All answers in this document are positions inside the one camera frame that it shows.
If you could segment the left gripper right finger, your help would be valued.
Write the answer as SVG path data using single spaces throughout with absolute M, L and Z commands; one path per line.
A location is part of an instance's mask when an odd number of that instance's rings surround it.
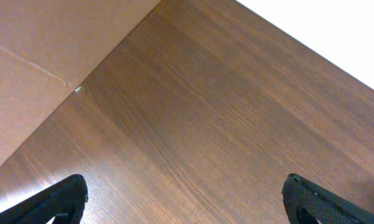
M 292 224 L 374 224 L 374 214 L 297 174 L 287 176 L 282 196 Z

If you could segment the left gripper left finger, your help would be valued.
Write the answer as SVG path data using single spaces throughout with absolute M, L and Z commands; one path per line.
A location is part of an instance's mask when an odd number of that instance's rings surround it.
M 54 223 L 79 224 L 87 201 L 84 177 L 73 174 L 1 212 L 0 223 L 30 224 L 52 220 Z

